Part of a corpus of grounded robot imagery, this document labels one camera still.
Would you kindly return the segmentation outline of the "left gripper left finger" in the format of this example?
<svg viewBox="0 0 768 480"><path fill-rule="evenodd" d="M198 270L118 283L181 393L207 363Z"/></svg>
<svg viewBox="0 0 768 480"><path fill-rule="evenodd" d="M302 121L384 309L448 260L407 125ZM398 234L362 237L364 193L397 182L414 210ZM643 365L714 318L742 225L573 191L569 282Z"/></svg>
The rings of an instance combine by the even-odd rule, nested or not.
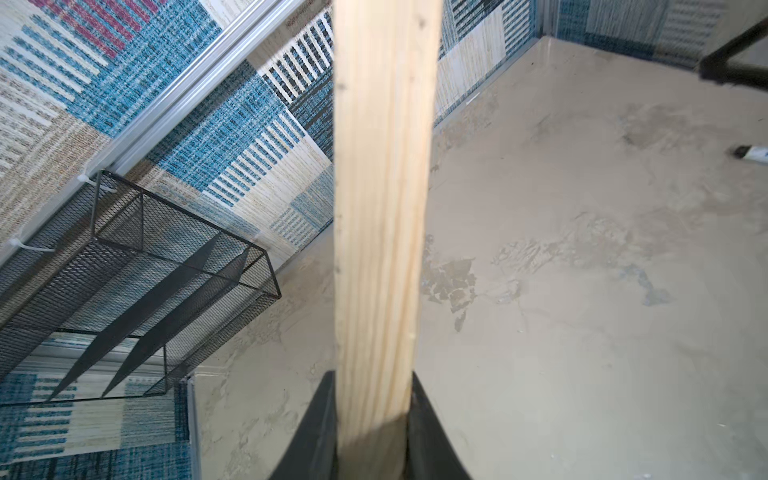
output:
<svg viewBox="0 0 768 480"><path fill-rule="evenodd" d="M338 478L335 372L324 373L271 480Z"/></svg>

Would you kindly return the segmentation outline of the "light wooden picture frame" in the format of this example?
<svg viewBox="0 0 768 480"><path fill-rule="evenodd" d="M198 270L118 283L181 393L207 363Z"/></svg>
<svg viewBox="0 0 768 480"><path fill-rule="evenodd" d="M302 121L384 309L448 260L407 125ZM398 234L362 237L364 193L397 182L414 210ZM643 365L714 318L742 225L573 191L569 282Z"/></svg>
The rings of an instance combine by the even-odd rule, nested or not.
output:
<svg viewBox="0 0 768 480"><path fill-rule="evenodd" d="M337 1L334 321L343 479L398 479L407 445L439 1Z"/></svg>

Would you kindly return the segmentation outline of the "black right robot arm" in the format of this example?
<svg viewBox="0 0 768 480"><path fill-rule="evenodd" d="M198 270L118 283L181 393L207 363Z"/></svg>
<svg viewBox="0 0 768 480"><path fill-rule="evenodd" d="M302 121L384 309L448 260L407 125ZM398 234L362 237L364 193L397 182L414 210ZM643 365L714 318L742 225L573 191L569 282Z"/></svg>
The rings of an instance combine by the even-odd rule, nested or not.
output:
<svg viewBox="0 0 768 480"><path fill-rule="evenodd" d="M767 37L767 18L734 37L698 64L699 79L718 85L733 84L767 90L767 69L755 66L730 66L732 57Z"/></svg>

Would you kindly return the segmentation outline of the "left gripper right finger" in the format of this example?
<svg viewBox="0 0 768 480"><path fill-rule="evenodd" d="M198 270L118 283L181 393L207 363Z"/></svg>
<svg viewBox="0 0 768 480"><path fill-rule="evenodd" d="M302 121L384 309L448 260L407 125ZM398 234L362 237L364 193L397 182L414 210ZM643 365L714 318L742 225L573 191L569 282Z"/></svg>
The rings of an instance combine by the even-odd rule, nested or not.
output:
<svg viewBox="0 0 768 480"><path fill-rule="evenodd" d="M417 376L413 373L407 415L405 478L470 480Z"/></svg>

